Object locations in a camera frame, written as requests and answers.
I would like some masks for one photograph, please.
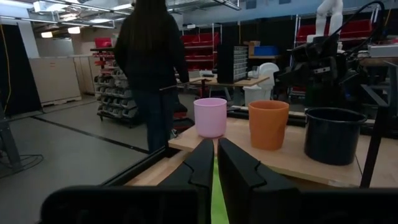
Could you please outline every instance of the pink cup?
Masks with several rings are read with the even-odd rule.
[[[195,126],[204,138],[217,138],[226,131],[226,100],[204,98],[195,100]]]

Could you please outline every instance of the white robot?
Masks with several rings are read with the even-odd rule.
[[[307,43],[313,42],[314,37],[324,36],[326,18],[330,10],[332,11],[332,16],[330,19],[329,35],[343,25],[343,0],[323,0],[317,10],[317,32],[315,35],[307,37]]]

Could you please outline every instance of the wooden table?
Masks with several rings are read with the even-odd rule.
[[[251,78],[250,80],[240,80],[236,83],[228,84],[228,83],[218,83],[217,76],[215,76],[213,78],[207,78],[207,77],[191,78],[190,83],[192,85],[194,85],[195,83],[198,83],[198,85],[199,85],[202,80],[206,80],[206,86],[233,87],[234,88],[234,105],[241,106],[241,103],[242,103],[241,87],[254,86],[254,85],[257,85],[258,83],[261,83],[268,79],[270,79],[270,78],[260,76],[259,78]]]
[[[217,76],[213,78],[207,78],[207,77],[200,77],[200,78],[190,78],[189,82],[200,82],[202,80],[208,80],[206,81],[207,86],[227,86],[227,87],[245,87],[245,86],[254,86],[257,85],[260,82],[263,82],[265,80],[268,80],[269,77],[259,77],[259,78],[251,78],[250,80],[240,80],[236,83],[218,83],[217,82]]]
[[[251,147],[247,120],[228,118],[225,138],[260,160],[274,171],[292,177],[297,182],[318,183],[333,187],[359,187],[364,162],[370,142],[369,136],[361,136],[356,160],[348,166],[329,166],[314,161],[304,153],[305,129],[288,126],[282,149],[264,151]],[[193,151],[203,140],[192,127],[176,139],[169,141],[170,147]],[[383,139],[374,171],[372,187],[398,187],[398,141]]]
[[[163,158],[155,165],[145,170],[137,177],[126,183],[126,186],[156,186],[177,169],[190,155],[190,152],[181,151],[171,158]]]
[[[362,66],[365,66],[365,67],[372,67],[372,66],[387,67],[387,66],[389,66],[389,64],[386,62],[398,65],[398,57],[359,58],[359,64],[361,64]]]

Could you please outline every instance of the black jacket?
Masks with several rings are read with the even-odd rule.
[[[170,14],[167,16],[168,33],[164,35],[167,35],[168,44],[149,54],[129,50],[128,46],[123,44],[128,43],[122,38],[129,36],[125,34],[130,33],[132,29],[131,18],[132,15],[124,20],[114,48],[116,62],[126,74],[130,87],[133,90],[155,92],[176,85],[174,68],[180,75],[181,82],[189,82],[184,46],[174,18]]]

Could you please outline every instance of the blue box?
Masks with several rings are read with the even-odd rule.
[[[276,56],[279,50],[276,46],[259,46],[254,47],[254,56]]]

